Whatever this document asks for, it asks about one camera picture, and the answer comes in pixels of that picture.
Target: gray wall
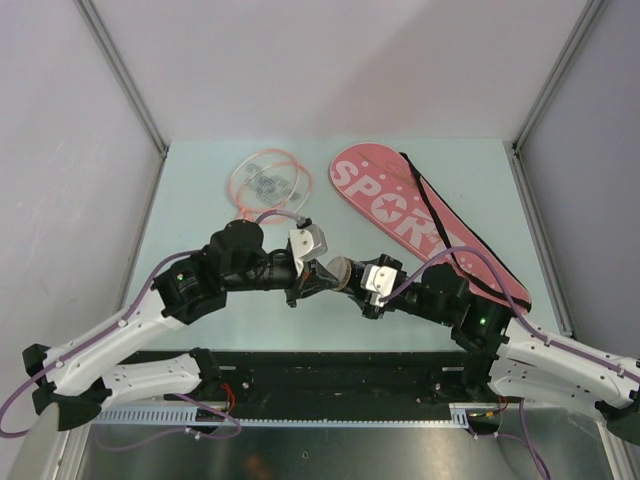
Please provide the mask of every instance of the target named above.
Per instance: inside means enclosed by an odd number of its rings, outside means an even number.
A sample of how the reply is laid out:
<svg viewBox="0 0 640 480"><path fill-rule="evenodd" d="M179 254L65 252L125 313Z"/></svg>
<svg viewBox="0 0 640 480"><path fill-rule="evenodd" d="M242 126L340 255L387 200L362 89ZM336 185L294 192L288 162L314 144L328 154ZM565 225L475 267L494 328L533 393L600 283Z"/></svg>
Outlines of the gray wall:
<svg viewBox="0 0 640 480"><path fill-rule="evenodd" d="M523 149L579 338L640 358L640 2L611 2Z"/></svg>
<svg viewBox="0 0 640 480"><path fill-rule="evenodd" d="M0 0L0 402L113 313L159 158L73 2ZM28 428L29 394L2 422ZM0 440L5 478L20 440Z"/></svg>

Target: metal frame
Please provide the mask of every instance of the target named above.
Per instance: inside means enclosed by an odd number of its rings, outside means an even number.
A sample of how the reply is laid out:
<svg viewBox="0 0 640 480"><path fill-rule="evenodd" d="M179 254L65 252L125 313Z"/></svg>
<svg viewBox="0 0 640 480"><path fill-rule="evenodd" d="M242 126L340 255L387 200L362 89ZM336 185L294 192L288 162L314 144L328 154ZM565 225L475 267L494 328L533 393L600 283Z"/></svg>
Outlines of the metal frame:
<svg viewBox="0 0 640 480"><path fill-rule="evenodd" d="M164 159L166 156L168 146L167 143L162 139L162 135L158 130L158 127L149 112L144 100L142 99L142 95L140 95L140 91L136 87L129 70L124 64L118 49L116 48L113 40L111 39L111 35L109 35L109 31L105 26L102 18L98 14L98 10L93 4L92 0L74 0L74 3L77 5L80 10L80 15L87 24L89 31L93 35L98 47L102 51L104 58L109 65L109 68L113 72L116 80L120 84L122 88L122 92L129 100L131 104L131 108L135 112L136 116L140 120L140 123L144 127L147 135L156 150L160 154L160 156Z"/></svg>
<svg viewBox="0 0 640 480"><path fill-rule="evenodd" d="M52 480L70 480L78 477L90 429L91 425L87 424L65 432L67 441L58 462L59 468L56 474L50 477Z"/></svg>
<svg viewBox="0 0 640 480"><path fill-rule="evenodd" d="M587 38L593 31L593 27L609 3L610 0L589 0L582 10L580 18L573 27L567 42L564 44L564 47L560 52L560 56L553 65L551 73L549 73L549 76L542 86L542 90L533 103L533 107L531 107L531 110L527 114L527 118L520 128L518 135L516 135L513 142L516 153L520 153L522 146L525 144L529 135L531 135L532 130L542 117L549 105L549 102L553 98L554 93L560 87L562 80L573 64L573 61L582 49L583 45L586 43Z"/></svg>
<svg viewBox="0 0 640 480"><path fill-rule="evenodd" d="M149 218L151 217L151 210L153 208L153 204L156 200L156 195L158 194L158 187L160 186L160 179L162 178L162 172L164 171L164 160L163 156L162 161L158 163L156 171L154 172L153 178L153 186L151 191L149 192L149 196L147 197L144 212L142 214L142 218L140 219L140 224L138 225L138 229L136 231L135 236L135 245L133 247L133 251L131 255L129 255L129 262L126 268L126 274L124 281L122 282L122 287L120 288L120 292L118 294L118 304L116 306L116 311L120 310L124 307L125 301L127 299L127 292L129 291L129 287L133 280L133 269L138 262L138 257L140 255L140 249L142 248L142 239L144 238L144 234L147 230L147 225L149 224Z"/></svg>
<svg viewBox="0 0 640 480"><path fill-rule="evenodd" d="M67 457L68 445L69 445L70 432L60 432L53 441L51 446L49 461L45 467L45 471L42 473L41 478L50 479L64 479L66 477L60 477L61 465Z"/></svg>
<svg viewBox="0 0 640 480"><path fill-rule="evenodd" d="M573 323L568 308L567 297L564 294L560 283L558 271L555 268L556 262L551 253L549 236L544 227L544 222L540 215L540 210L531 188L531 183L527 178L527 174L522 164L521 158L516 154L514 149L505 145L507 157L509 158L509 166L513 173L513 178L520 195L524 215L529 224L533 245L538 255L538 260L542 266L542 275L547 285L547 290L551 295L551 306L553 307L558 322L558 327L562 335L573 335Z"/></svg>
<svg viewBox="0 0 640 480"><path fill-rule="evenodd" d="M604 425L598 424L598 430L600 431L602 445L609 459L614 480L638 478L640 472L638 472L637 466L634 468L629 452L625 449L624 442L609 433Z"/></svg>

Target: metal surface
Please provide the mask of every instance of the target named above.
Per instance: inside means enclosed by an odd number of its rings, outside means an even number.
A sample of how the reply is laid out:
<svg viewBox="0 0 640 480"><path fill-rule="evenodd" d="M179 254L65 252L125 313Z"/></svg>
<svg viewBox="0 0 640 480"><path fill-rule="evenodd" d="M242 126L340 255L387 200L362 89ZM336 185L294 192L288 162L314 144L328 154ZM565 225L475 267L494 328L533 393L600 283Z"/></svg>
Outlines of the metal surface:
<svg viewBox="0 0 640 480"><path fill-rule="evenodd" d="M640 472L637 471L637 466L635 466L636 469L634 469L629 454L624 448L624 442L609 433L602 424L598 424L598 430L602 438L602 445L609 459L609 466L611 467L613 478L615 478L615 480L638 478L638 473Z"/></svg>
<svg viewBox="0 0 640 480"><path fill-rule="evenodd" d="M569 67L580 52L580 48L584 45L593 30L593 26L608 4L609 0L589 0L585 6L558 60L556 60L556 63L551 69L551 73L547 77L538 98L536 98L536 101L533 103L533 107L527 114L527 118L515 138L514 146L517 152L520 152L527 138L529 138L531 131L542 117L549 101L553 98Z"/></svg>
<svg viewBox="0 0 640 480"><path fill-rule="evenodd" d="M556 321L558 322L559 331L562 335L571 336L573 334L571 314L569 312L566 295L560 284L560 277L555 267L556 263L551 253L549 237L545 230L542 217L540 216L535 195L522 166L522 160L511 147L505 148L516 188L520 195L522 208L524 209L524 215L529 224L533 245L542 268L542 276L544 277L547 291L549 292L551 306L555 313Z"/></svg>
<svg viewBox="0 0 640 480"><path fill-rule="evenodd" d="M151 117L149 113L149 109L147 108L142 96L140 95L140 91L136 87L127 67L122 61L122 57L118 53L118 50L109 35L107 27L104 22L100 18L98 11L96 10L95 5L92 0L74 0L78 9L80 10L80 14L84 18L89 30L93 34L98 47L104 54L104 57L109 64L113 74L115 75L118 83L122 87L122 91L125 96L129 100L136 116L142 123L147 135L153 142L154 146L158 150L158 153L164 157L167 152L167 144L162 139L160 135L160 131L156 126L155 121Z"/></svg>
<svg viewBox="0 0 640 480"><path fill-rule="evenodd" d="M68 433L59 433L60 409L52 403L41 414L22 442L8 480L49 480L55 477Z"/></svg>
<svg viewBox="0 0 640 480"><path fill-rule="evenodd" d="M531 435L553 478L614 478L598 429L556 409L528 412ZM128 445L162 427L94 426L104 444ZM501 431L520 434L509 409ZM80 478L164 479L501 479L534 480L528 451L511 440L473 440L461 429L247 428L230 441L174 434L109 453L88 445Z"/></svg>
<svg viewBox="0 0 640 480"><path fill-rule="evenodd" d="M78 478L82 458L89 438L89 424L83 425L67 432L67 443L64 447L64 455L59 462L57 475L52 480L71 480Z"/></svg>

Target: wire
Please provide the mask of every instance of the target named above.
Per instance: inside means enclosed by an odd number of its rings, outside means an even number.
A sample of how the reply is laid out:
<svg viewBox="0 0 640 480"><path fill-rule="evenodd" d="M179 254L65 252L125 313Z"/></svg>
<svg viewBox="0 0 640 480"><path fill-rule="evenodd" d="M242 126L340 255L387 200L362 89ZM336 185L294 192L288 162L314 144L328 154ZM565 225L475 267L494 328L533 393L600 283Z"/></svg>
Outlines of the wire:
<svg viewBox="0 0 640 480"><path fill-rule="evenodd" d="M479 417L494 417L496 415L501 414L502 412L504 412L507 407L509 406L509 399L503 396L499 396L498 397L498 408L496 410L489 410L486 412L473 412L473 413L469 413L467 414L469 417L474 417L474 418L479 418Z"/></svg>
<svg viewBox="0 0 640 480"><path fill-rule="evenodd" d="M498 410L498 413L502 413L509 406L509 399L507 397L502 397L502 396L498 397L498 399L503 399L504 400L504 407L502 407L500 410Z"/></svg>
<svg viewBox="0 0 640 480"><path fill-rule="evenodd" d="M234 195L234 193L233 193L234 179L236 178L237 174L240 172L242 167L244 165L246 165L248 162L250 162L251 160L254 160L257 157L260 157L262 155L268 155L268 154L283 155L283 156L289 158L289 161L277 162L277 163L274 163L272 165L268 165L268 166L266 166L264 168L261 168L260 170L258 170L257 172L255 172L251 176L249 176L249 178L244 180L244 183L242 183L240 185L240 187L238 188L238 192ZM285 165L293 165L295 167L295 169L296 169L296 180L295 180L295 183L294 183L293 187L291 188L291 190L289 192L289 195L283 201L281 201L277 205L272 205L272 206L270 206L268 208L265 208L265 209L251 208L251 207L247 207L246 205L242 204L242 202L240 200L240 195L241 195L241 193L244 191L244 189L247 187L247 185L249 184L249 182L253 178L255 178L258 175L262 175L262 173L265 172L266 170L270 170L272 168L281 167L281 166L285 166ZM252 213L264 213L265 211L268 211L268 210L284 207L290 200L292 200L293 195L296 193L296 188L298 187L298 182L299 182L299 179L300 179L300 172L304 173L307 176L307 181L308 181L307 193L305 194L305 196L302 199L302 201L298 204L298 206L295 209L293 209L293 213L298 212L302 208L302 206L309 199L309 196L311 195L311 190L313 189L313 180L311 178L311 173L309 173L309 170L307 170L307 168L298 161L297 157L294 154L292 154L291 152L287 152L286 150L282 150L280 148L267 148L265 150L260 150L259 152L254 153L249 158L244 160L240 165L238 165L238 167L231 174L231 177L229 179L229 187L228 187L229 196L233 199L233 202L238 207L238 209L239 209L238 214L240 215L240 217L244 218L245 220L252 220L252 218L251 218L251 214Z"/></svg>
<svg viewBox="0 0 640 480"><path fill-rule="evenodd" d="M227 399L231 398L231 405L227 407L227 413L231 413L236 406L236 396L233 394L233 390L231 390L231 386L228 383L222 384L222 388L227 391Z"/></svg>
<svg viewBox="0 0 640 480"><path fill-rule="evenodd" d="M129 317L131 317L131 315L133 315L133 312L136 311L136 309L140 305L140 302L142 302L142 299L143 299L144 295L147 293L147 290L149 290L149 287L153 283L153 279L155 278L155 276L158 274L158 272L160 271L160 269L162 267L164 267L167 263L169 263L172 260L175 260L175 259L181 258L181 257L186 257L186 256L192 255L192 254L194 254L196 252L198 252L198 250L188 250L188 251L185 251L185 252L174 253L173 255L170 255L167 258L165 258L164 260L162 260L156 266L156 268L154 268L152 270L151 274L149 275L149 277L145 281L142 289L140 290L140 293L134 299L133 303L125 311L125 313L122 315L122 317L120 317L120 319L118 319L118 322L120 320L128 320ZM109 335L109 334L113 333L114 331L116 331L118 328L120 328L119 325L118 325L118 322L115 322L112 325L108 326L102 332L97 333L96 335L94 335L93 337L89 338L88 340L85 340L81 344L79 344L76 347L74 347L71 350L69 350L67 353L64 353L64 354L60 355L59 358L55 359L55 361L52 361L49 365L44 367L42 370L40 370L38 373L36 373L33 377L30 377L22 385L20 385L16 389L16 391L13 392L9 396L9 398L7 398L5 400L5 402L2 404L2 407L0 407L0 425L2 424L2 420L3 420L4 416L6 415L7 411L9 410L9 408L11 407L11 405L13 405L13 403L18 399L18 397L20 395L22 395L31 385L34 385L38 380L40 380L41 378L46 376L49 372L51 372L53 369L55 369L57 367L57 365L60 364L59 362L62 362L64 364L64 362L66 362L67 360L72 358L74 355L82 352L83 350L87 349L91 345L94 345L95 343L97 343L100 340L102 340L103 338L105 338L107 335ZM0 438L7 438L7 439L20 438L20 437L24 437L28 432L29 432L29 430L22 430L22 431L18 431L18 432L6 432L0 426Z"/></svg>
<svg viewBox="0 0 640 480"><path fill-rule="evenodd" d="M487 434L478 434L475 432L475 430L473 429L470 423L467 431L473 436L474 439L493 437L497 440L500 438L505 438L509 440L515 440L516 442L522 444L523 446L527 447L527 449L531 453L534 459L533 462L536 468L538 469L538 472L542 475L542 478L544 478L544 480L551 480L551 472L549 471L549 467L547 467L547 464L542 459L542 456L533 448L533 446L529 448L529 445L527 444L527 442L522 438L518 437L517 435L512 435L510 433L502 433L500 431L496 431L494 433L487 433Z"/></svg>
<svg viewBox="0 0 640 480"><path fill-rule="evenodd" d="M533 448L533 442L531 441L531 437L529 436L529 428L527 427L527 419L524 416L524 398L520 400L520 406L518 407L518 412L520 413L520 423L522 423L522 432L524 433L524 440L529 448L529 453L531 453L531 458L533 458L533 462L536 464L536 468L540 475L544 478L550 479L549 469L542 461L542 458L536 453L535 448Z"/></svg>
<svg viewBox="0 0 640 480"><path fill-rule="evenodd" d="M240 422L238 420L236 420L235 418L233 418L231 415L229 415L228 413L224 413L221 412L220 410L217 410L213 407L210 407L209 405L205 405L204 403L201 403L197 400L194 400L193 398L189 398L186 395L183 395L182 393L176 393L175 394L176 397L184 400L185 402L189 402L193 405L195 405L198 408L202 408L203 410L207 410L208 412L211 412L215 415L218 415L219 417L224 418L225 420L230 421L231 423L233 423L236 426L236 430L233 433L230 433L228 435L214 435L214 434L207 434L207 433L200 433L201 437L205 437L205 438L209 438L211 440L226 440L229 438L233 438L233 437L237 437L238 435L240 435L240 432L242 432L242 425L240 425Z"/></svg>
<svg viewBox="0 0 640 480"><path fill-rule="evenodd" d="M287 212L286 210L267 210L266 212L262 213L258 218L256 218L256 223L260 224L262 223L265 219L273 216L273 215L280 215L281 217L288 217L291 220L294 220L296 223L302 223L306 220L306 217L303 217L302 215L298 215L295 212Z"/></svg>
<svg viewBox="0 0 640 480"><path fill-rule="evenodd" d="M187 397L186 395L182 395L178 393L176 394L176 396L184 400L185 402L192 403L198 408L202 408L211 413L214 413L215 415L218 415L219 417L222 417L223 420L228 420L229 422L235 425L236 427L235 431L228 435L215 435L215 434L199 432L189 427L170 428L168 430L163 430L162 432L156 433L155 435L145 438L144 440L140 440L139 442L131 443L129 445L118 446L118 447L105 445L100 439L100 437L97 434L94 434L93 439L96 442L96 445L98 445L99 448L107 452L126 452L128 450L134 450L136 448L143 447L145 445L148 445L151 442L155 442L160 438L166 437L167 435L173 435L174 433L192 434L195 440L199 440L201 437L207 438L209 440L227 440L229 438L237 437L238 435L240 435L240 432L242 432L242 425L240 425L240 422L238 422L238 420L230 416L228 413L224 413L224 412L221 412L220 410L216 410L215 408L210 407L209 405L205 405L204 403L200 403L197 400Z"/></svg>
<svg viewBox="0 0 640 480"><path fill-rule="evenodd" d="M636 375L634 373L628 372L623 367L618 366L615 363L608 362L608 361L606 361L606 360L604 360L602 358L599 358L599 357L597 357L595 355L592 355L592 354L587 353L587 352L583 352L582 350L579 350L579 349L577 349L575 347L567 345L564 342L559 342L557 340L553 340L553 339L547 337L546 335L544 335L543 333L540 333L538 331L538 329L534 328L529 323L529 321L522 315L522 313L520 312L520 309L518 309L518 307L516 306L515 302L513 301L513 297L509 293L509 290L507 289L507 287L506 287L506 285L504 283L504 280L502 279L500 274L497 272L497 270L495 269L495 267L493 266L491 261L489 261L489 259L487 257L485 257L482 254L482 252L480 252L479 250L477 250L475 248L472 248L472 247L451 247L451 248L447 248L446 250L434 255L428 261L426 261L420 268L418 268L418 270L416 270L413 275L411 275L404 282L402 282L402 284L400 284L393 292L391 292L386 297L381 298L380 301L381 302L388 302L390 300L393 300L395 297L397 297L403 291L405 291L414 282L414 280L416 278L418 278L422 274L422 272L424 272L427 268L429 268L430 266L435 264L441 258L443 258L443 257L445 257L447 255L450 255L450 254L452 254L454 252L469 252L469 253L475 255L476 257L478 257L480 260L482 260L482 262L491 271L491 274L496 279L496 282L498 282L498 285L500 285L500 290L502 291L502 293L506 297L507 302L509 303L509 306L513 310L513 313L516 315L516 317L518 319L518 323L520 323L520 325L522 325L522 327L525 330L527 330L531 335L533 335L535 338L537 338L538 340L543 341L545 346L548 345L548 346L557 347L560 350L564 350L565 352L572 353L572 354L574 354L574 355L576 355L578 357L584 358L585 360L589 360L590 362L596 363L596 364L598 364L598 365L600 365L602 367L605 367L605 368L608 368L610 370L613 370L620 377L626 377L626 378L628 378L630 380L633 380L634 382L637 382L638 384L640 384L640 375Z"/></svg>

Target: black strap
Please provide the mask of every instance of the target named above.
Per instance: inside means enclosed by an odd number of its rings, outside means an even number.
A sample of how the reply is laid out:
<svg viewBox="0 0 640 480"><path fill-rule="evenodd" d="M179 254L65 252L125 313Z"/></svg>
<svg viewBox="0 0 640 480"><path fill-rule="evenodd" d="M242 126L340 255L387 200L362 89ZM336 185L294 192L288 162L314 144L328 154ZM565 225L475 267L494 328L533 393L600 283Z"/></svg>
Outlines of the black strap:
<svg viewBox="0 0 640 480"><path fill-rule="evenodd" d="M442 220L440 220L440 216L438 215L438 212L436 212L436 209L433 207L433 204L431 203L431 201L429 200L429 196L427 195L427 192L424 189L424 186L422 185L422 180L424 179L425 182L427 182L427 180L422 176L422 174L420 173L420 171L415 167L415 165L411 162L411 160L409 160L409 156L406 153L402 153L400 152L400 155L402 155L402 158L404 158L407 161L407 164L409 165L409 169L411 170L411 175L413 176L413 179L416 182L416 185L418 187L418 191L420 192L420 197L422 197L422 201L424 202L424 204L427 206L427 209L429 210L429 214L431 215L431 218L433 219L433 224L436 227L436 230L438 231L438 235L440 235L440 238L442 239L442 242L444 243L445 247L447 248L451 248L451 241L449 240L449 235L447 234L447 230L444 228L444 225L442 224ZM467 226L466 223L462 222L462 224L469 229L469 231L471 233L473 233L473 235L478 239L478 241L480 243L482 243L482 245L489 250L489 252L491 252L491 255L493 255L493 257L498 260L498 262L500 262L500 265L502 265L502 267L504 267L504 269L509 272L509 274L515 278L520 284L522 284L522 282L520 282L520 280L518 280L516 278L516 276L511 273L509 271L509 269L507 268L507 266L502 262L502 260L500 260L498 258L498 256L493 252L493 250L491 250L491 248L489 247L489 245L487 245L479 236L478 234L476 234L476 232L474 232L473 230L471 230L471 228L469 228ZM453 258L453 261L455 262L455 264L458 266L458 268L460 269L460 272L462 272L462 274L471 282L473 283L476 287L478 287L480 290L482 290L483 292L492 295L496 298L499 298L501 300L505 300L507 299L507 297L504 295L504 293L498 291L498 290L494 290L493 288L491 288L489 285L487 285L486 283L484 283L482 280L480 280L478 277L474 277L473 275L468 275L460 266L460 264L458 263L458 259L456 258L455 253L451 254L451 258ZM513 301L515 302L516 305L519 305L523 308L525 308L528 312L531 311L531 303L527 302L526 300L522 300L521 298L516 298L513 297Z"/></svg>

